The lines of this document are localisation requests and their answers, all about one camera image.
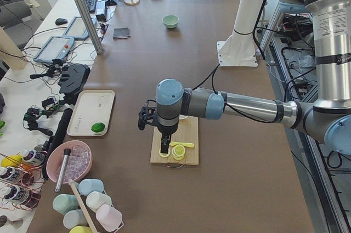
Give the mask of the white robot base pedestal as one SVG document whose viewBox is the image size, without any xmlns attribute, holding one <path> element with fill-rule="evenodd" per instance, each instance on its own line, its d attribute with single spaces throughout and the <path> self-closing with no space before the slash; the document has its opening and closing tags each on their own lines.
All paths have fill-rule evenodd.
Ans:
<svg viewBox="0 0 351 233">
<path fill-rule="evenodd" d="M 263 3 L 264 0 L 240 0 L 232 34 L 226 41 L 217 42 L 221 67 L 258 66 L 253 33 Z"/>
</svg>

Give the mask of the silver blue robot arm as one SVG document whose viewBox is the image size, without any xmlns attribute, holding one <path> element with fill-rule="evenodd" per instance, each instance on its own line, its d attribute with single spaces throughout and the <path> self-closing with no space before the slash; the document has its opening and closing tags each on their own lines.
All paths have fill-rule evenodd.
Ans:
<svg viewBox="0 0 351 233">
<path fill-rule="evenodd" d="M 318 98 L 282 102 L 163 80 L 156 87 L 156 105 L 145 105 L 138 119 L 139 129 L 151 125 L 161 133 L 161 152 L 168 151 L 180 115 L 217 120 L 226 113 L 281 123 L 350 154 L 350 0 L 280 0 L 280 6 L 289 13 L 312 14 Z"/>
</svg>

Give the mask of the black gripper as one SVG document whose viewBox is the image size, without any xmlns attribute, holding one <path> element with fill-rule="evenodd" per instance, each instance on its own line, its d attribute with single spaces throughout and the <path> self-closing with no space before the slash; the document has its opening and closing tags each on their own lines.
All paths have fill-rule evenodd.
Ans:
<svg viewBox="0 0 351 233">
<path fill-rule="evenodd" d="M 173 124 L 171 126 L 164 126 L 158 121 L 158 114 L 156 106 L 149 107 L 149 102 L 155 100 L 148 99 L 144 106 L 138 113 L 138 128 L 139 130 L 144 130 L 146 125 L 157 127 L 158 131 L 162 134 L 161 136 L 161 147 L 160 153 L 167 154 L 169 149 L 169 136 L 175 133 L 178 129 L 178 124 Z"/>
</svg>

